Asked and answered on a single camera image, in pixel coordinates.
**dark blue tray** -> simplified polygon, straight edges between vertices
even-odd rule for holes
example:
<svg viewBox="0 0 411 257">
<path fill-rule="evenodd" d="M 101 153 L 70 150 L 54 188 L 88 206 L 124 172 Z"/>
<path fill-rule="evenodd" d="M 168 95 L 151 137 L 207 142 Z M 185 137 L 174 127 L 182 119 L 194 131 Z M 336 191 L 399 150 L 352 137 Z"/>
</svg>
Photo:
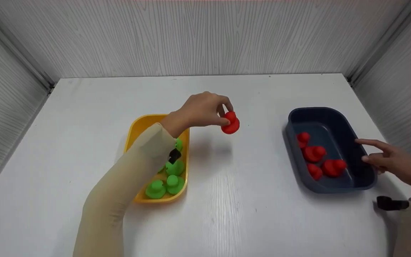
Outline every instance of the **dark blue tray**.
<svg viewBox="0 0 411 257">
<path fill-rule="evenodd" d="M 377 174 L 372 166 L 361 161 L 367 155 L 362 145 L 354 142 L 357 138 L 349 122 L 335 109 L 328 107 L 304 107 L 290 112 L 286 135 L 297 167 L 299 177 L 305 186 L 317 193 L 340 193 L 366 190 L 375 185 Z M 307 170 L 296 135 L 310 134 L 308 145 L 321 145 L 326 149 L 326 159 L 343 159 L 348 167 L 337 178 L 322 176 L 315 181 Z"/>
</svg>

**white tabletop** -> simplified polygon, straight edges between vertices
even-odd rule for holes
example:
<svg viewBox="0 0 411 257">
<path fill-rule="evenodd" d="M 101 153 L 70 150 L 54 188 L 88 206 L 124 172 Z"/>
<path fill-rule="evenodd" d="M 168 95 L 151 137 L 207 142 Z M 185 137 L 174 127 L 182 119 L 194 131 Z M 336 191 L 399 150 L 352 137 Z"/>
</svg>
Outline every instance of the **white tabletop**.
<svg viewBox="0 0 411 257">
<path fill-rule="evenodd" d="M 127 256 L 390 252 L 394 226 L 372 201 L 408 197 L 408 186 L 384 174 L 364 192 L 319 195 L 296 180 L 282 134 L 292 109 L 332 107 L 357 136 L 383 140 L 341 74 L 313 74 L 61 79 L 0 175 L 0 256 L 72 255 L 85 198 L 123 153 L 131 123 L 203 91 L 229 96 L 240 130 L 191 129 L 186 194 L 129 208 Z"/>
</svg>

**finger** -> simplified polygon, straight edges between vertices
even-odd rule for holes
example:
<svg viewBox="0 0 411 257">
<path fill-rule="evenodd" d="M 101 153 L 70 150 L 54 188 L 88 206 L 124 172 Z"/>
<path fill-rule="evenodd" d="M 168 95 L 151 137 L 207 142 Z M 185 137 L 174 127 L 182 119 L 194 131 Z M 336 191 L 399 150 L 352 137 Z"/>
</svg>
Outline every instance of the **finger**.
<svg viewBox="0 0 411 257">
<path fill-rule="evenodd" d="M 231 101 L 227 96 L 220 96 L 218 95 L 219 99 L 219 104 L 224 104 L 226 106 L 226 109 L 228 109 L 229 112 L 233 112 L 234 108 L 233 105 L 231 104 Z"/>
<path fill-rule="evenodd" d="M 217 106 L 217 112 L 220 117 L 225 117 L 225 109 L 223 109 L 223 104 Z"/>
<path fill-rule="evenodd" d="M 372 164 L 385 170 L 387 170 L 387 167 L 390 164 L 390 158 L 383 157 L 382 153 L 371 153 L 368 156 L 363 156 L 361 159 L 365 163 Z"/>
<path fill-rule="evenodd" d="M 230 124 L 230 121 L 227 118 L 218 117 L 213 119 L 211 125 L 218 125 L 218 126 L 227 126 Z"/>
<path fill-rule="evenodd" d="M 387 143 L 384 143 L 380 140 L 358 138 L 358 139 L 355 139 L 354 141 L 356 143 L 359 143 L 360 145 L 375 146 L 376 148 L 378 148 L 382 151 L 394 152 L 396 150 L 396 148 L 394 146 L 388 145 Z"/>
</svg>

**yellow tray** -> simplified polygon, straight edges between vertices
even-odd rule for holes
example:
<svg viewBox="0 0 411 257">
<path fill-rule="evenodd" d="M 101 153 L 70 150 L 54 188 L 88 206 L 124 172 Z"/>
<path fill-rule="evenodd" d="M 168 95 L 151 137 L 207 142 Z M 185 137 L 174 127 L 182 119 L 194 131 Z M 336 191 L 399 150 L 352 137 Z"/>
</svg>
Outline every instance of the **yellow tray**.
<svg viewBox="0 0 411 257">
<path fill-rule="evenodd" d="M 136 140 L 139 135 L 144 132 L 148 127 L 152 126 L 153 124 L 160 122 L 166 114 L 150 114 L 144 115 L 136 119 L 129 128 L 128 137 L 126 138 L 126 145 L 125 145 L 125 153 L 131 147 L 134 140 Z M 161 179 L 166 184 L 167 174 L 166 170 L 163 169 L 163 172 L 156 174 L 152 179 L 147 182 L 143 188 L 139 191 L 139 193 L 134 197 L 134 202 L 138 203 L 170 203 L 175 201 L 183 194 L 186 190 L 186 185 L 188 183 L 188 158 L 189 158 L 189 129 L 185 130 L 180 136 L 180 140 L 183 143 L 183 149 L 181 151 L 182 156 L 181 160 L 185 164 L 185 171 L 181 174 L 181 177 L 185 179 L 185 185 L 183 186 L 182 190 L 178 192 L 176 195 L 172 195 L 170 193 L 166 193 L 161 199 L 150 199 L 145 195 L 145 188 L 148 184 L 150 184 L 154 180 Z"/>
</svg>

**human hand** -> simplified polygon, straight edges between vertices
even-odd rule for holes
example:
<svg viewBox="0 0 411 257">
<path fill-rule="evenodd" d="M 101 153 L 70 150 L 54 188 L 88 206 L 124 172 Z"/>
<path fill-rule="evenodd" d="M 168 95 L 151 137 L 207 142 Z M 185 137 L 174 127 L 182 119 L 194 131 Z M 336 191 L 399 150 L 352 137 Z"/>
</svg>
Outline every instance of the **human hand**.
<svg viewBox="0 0 411 257">
<path fill-rule="evenodd" d="M 188 127 L 226 126 L 229 120 L 224 118 L 223 105 L 230 112 L 234 110 L 228 97 L 205 91 L 190 96 L 180 109 L 171 112 L 160 123 L 174 138 Z"/>
<path fill-rule="evenodd" d="M 381 173 L 389 171 L 404 183 L 411 185 L 411 156 L 408 153 L 379 140 L 356 139 L 355 142 L 361 145 L 372 145 L 383 151 L 383 153 L 363 156 L 363 162 L 375 166 Z"/>
</svg>

